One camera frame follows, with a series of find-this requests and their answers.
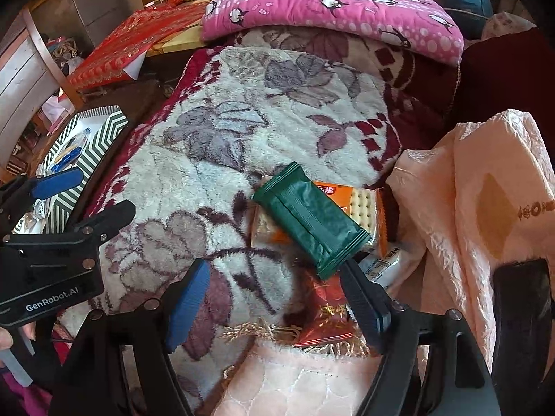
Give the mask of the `striped green white cardboard box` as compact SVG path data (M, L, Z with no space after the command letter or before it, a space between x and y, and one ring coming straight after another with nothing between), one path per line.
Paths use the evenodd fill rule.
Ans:
M110 147L128 124L117 105L102 106L77 113L57 135L37 167L41 176L58 175L67 170L81 171L81 182L46 199L37 199L31 210L18 221L15 234L53 234L64 231L86 185L106 157Z

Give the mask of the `red brown snack packet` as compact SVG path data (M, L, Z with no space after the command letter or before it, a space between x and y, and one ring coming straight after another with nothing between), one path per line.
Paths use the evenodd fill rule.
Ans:
M355 326L347 312L339 276L322 281L314 272L305 270L303 289L307 318L296 347L320 347L352 339Z

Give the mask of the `orange cracker packet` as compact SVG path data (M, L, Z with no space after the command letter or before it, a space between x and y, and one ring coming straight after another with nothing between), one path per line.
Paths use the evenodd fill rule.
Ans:
M370 240L361 250L379 257L387 254L387 217L385 197L382 190L354 188L315 181L314 183L353 221L370 234ZM278 227L271 217L256 206L251 224L252 247L263 244L288 244L291 239Z

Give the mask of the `dark green wafer packet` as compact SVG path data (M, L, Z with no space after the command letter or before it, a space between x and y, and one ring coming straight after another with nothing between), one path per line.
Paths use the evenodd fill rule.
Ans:
M322 280L370 240L370 234L316 186L299 163L290 163L269 179L252 200L301 247Z

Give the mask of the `blue edged biscuit packet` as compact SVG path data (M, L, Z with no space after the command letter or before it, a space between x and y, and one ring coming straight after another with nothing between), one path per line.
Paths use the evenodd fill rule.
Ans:
M86 128L65 141L58 150L57 155L54 156L54 160L49 166L49 171L51 173L58 173L74 164L83 153L89 137L90 128Z

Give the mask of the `white small snack packet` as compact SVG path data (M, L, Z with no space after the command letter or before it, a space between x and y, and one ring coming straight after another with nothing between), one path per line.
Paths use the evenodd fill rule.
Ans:
M358 266L370 282L388 290L403 274L407 260L407 252L393 246L384 257L368 254Z

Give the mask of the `wooden chair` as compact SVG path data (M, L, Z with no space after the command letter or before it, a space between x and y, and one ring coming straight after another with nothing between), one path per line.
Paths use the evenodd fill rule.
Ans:
M61 89L74 109L84 102L54 62L29 9L20 11L2 46L0 144L1 170L5 172L25 127L50 95Z

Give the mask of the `red embroidered cloth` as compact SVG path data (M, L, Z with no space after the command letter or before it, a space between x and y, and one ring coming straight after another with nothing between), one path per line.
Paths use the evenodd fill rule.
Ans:
M78 91L131 80L125 71L152 46L200 21L207 2L161 5L134 12L117 26L68 77Z

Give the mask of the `peach plastic bag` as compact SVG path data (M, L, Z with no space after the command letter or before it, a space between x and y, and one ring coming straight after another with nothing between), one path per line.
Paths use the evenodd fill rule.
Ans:
M461 311L486 363L498 267L554 262L554 171L532 115L460 123L430 150L406 150L387 184L427 249L420 308Z

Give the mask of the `floral fleece blanket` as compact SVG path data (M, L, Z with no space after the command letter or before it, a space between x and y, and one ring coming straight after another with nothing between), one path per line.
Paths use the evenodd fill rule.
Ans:
M192 334L171 361L193 411L207 415L247 341L225 327L298 323L302 262L251 239L252 195L299 163L317 181L372 188L408 148L432 147L458 70L408 50L325 28L251 28L196 51L164 106L125 139L87 207L121 200L136 216L101 250L104 292L63 314L135 309L197 258L211 285Z

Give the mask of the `pink penguin quilt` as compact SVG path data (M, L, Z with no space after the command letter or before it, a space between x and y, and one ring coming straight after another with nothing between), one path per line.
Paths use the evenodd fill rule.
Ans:
M356 34L451 66L460 64L464 50L459 27L434 0L212 0L201 38L213 41L270 25Z

